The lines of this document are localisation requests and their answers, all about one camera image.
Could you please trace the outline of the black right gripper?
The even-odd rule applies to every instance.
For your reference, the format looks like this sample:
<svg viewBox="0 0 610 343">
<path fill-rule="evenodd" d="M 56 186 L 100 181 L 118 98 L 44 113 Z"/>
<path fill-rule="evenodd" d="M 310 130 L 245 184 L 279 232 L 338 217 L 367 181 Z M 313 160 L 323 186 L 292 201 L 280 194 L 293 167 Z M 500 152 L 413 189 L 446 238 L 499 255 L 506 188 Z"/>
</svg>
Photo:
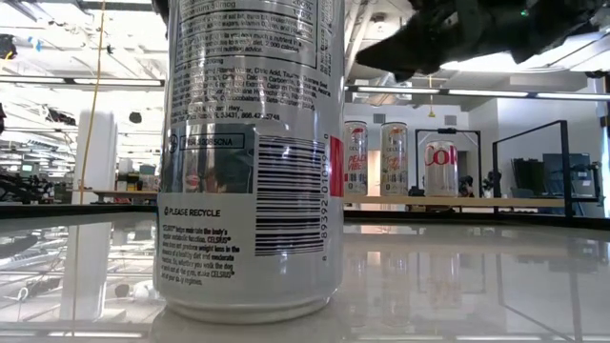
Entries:
<svg viewBox="0 0 610 343">
<path fill-rule="evenodd" d="M 412 23 L 356 54 L 358 64 L 396 81 L 437 71 L 442 60 L 514 48 L 515 0 L 412 0 Z"/>
</svg>

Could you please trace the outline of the Celsius Tropical Vibe can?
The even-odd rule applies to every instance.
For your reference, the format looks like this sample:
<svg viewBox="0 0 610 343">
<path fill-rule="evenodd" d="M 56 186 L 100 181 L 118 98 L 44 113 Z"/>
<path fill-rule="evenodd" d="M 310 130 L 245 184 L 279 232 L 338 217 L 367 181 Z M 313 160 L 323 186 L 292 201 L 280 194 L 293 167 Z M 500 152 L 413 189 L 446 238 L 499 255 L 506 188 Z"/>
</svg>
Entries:
<svg viewBox="0 0 610 343">
<path fill-rule="evenodd" d="M 380 127 L 380 194 L 406 195 L 408 192 L 407 125 L 387 122 Z"/>
</svg>

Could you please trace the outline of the Celsius Peach Vibe can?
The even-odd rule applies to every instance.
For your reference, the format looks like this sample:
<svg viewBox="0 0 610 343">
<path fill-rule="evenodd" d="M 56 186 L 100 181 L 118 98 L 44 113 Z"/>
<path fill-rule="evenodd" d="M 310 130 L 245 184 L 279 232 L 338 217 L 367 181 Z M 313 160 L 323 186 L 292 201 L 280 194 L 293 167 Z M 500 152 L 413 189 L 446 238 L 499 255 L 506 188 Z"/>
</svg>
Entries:
<svg viewBox="0 0 610 343">
<path fill-rule="evenodd" d="M 368 193 L 368 129 L 363 121 L 344 124 L 344 185 L 346 194 Z"/>
<path fill-rule="evenodd" d="M 169 0 L 153 284 L 213 323 L 292 319 L 342 278 L 345 0 Z"/>
</svg>

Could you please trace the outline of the silver Diet Coke can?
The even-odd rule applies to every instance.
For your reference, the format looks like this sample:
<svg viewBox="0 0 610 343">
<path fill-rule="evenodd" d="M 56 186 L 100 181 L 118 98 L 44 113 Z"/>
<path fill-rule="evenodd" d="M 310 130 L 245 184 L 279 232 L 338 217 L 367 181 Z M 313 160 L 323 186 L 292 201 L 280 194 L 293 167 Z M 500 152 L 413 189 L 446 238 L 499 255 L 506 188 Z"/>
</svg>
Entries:
<svg viewBox="0 0 610 343">
<path fill-rule="evenodd" d="M 452 141 L 429 142 L 424 150 L 426 196 L 458 196 L 458 150 Z"/>
</svg>

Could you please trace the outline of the wooden shelf board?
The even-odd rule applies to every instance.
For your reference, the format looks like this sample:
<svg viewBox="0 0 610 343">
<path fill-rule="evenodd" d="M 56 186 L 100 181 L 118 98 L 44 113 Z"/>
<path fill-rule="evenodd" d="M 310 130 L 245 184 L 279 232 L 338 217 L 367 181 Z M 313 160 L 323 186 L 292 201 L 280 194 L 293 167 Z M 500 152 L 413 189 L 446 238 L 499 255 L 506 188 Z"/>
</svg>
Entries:
<svg viewBox="0 0 610 343">
<path fill-rule="evenodd" d="M 425 197 L 425 196 L 365 196 L 345 195 L 345 203 L 419 205 L 451 207 L 502 207 L 502 208 L 563 208 L 559 198 L 476 198 L 476 197 Z"/>
</svg>

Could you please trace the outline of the dark monitor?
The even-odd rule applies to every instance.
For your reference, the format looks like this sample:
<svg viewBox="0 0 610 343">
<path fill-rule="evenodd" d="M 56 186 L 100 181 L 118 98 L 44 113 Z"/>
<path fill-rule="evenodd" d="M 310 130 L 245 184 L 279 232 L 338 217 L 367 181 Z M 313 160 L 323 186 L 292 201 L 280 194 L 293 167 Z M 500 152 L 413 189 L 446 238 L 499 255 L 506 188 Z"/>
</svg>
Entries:
<svg viewBox="0 0 610 343">
<path fill-rule="evenodd" d="M 545 190 L 555 196 L 563 197 L 563 164 L 561 153 L 545 153 L 542 156 L 544 167 Z M 571 153 L 569 155 L 569 176 L 572 194 L 576 197 L 593 197 L 595 195 L 593 175 L 588 169 L 589 153 Z"/>
</svg>

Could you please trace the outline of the wooden background table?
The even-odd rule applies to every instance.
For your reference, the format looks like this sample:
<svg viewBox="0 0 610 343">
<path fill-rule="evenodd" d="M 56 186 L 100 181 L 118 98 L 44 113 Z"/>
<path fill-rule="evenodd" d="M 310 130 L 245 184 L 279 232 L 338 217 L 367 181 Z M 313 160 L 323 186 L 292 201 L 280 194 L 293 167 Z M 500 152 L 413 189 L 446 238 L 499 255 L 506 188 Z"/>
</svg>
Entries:
<svg viewBox="0 0 610 343">
<path fill-rule="evenodd" d="M 154 205 L 157 192 L 149 191 L 101 191 L 73 190 L 71 203 L 73 205 Z"/>
</svg>

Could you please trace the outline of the white square column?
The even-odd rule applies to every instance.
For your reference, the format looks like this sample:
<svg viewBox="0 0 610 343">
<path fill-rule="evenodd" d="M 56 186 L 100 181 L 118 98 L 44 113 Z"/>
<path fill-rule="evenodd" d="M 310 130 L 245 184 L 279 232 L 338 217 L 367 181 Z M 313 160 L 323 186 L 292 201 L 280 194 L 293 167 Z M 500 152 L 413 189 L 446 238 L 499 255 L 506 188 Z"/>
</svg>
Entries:
<svg viewBox="0 0 610 343">
<path fill-rule="evenodd" d="M 89 189 L 109 191 L 114 188 L 117 121 L 113 112 L 96 110 L 91 136 L 88 136 L 91 116 L 90 109 L 79 113 L 71 199 L 74 205 L 97 201 L 98 197 Z"/>
</svg>

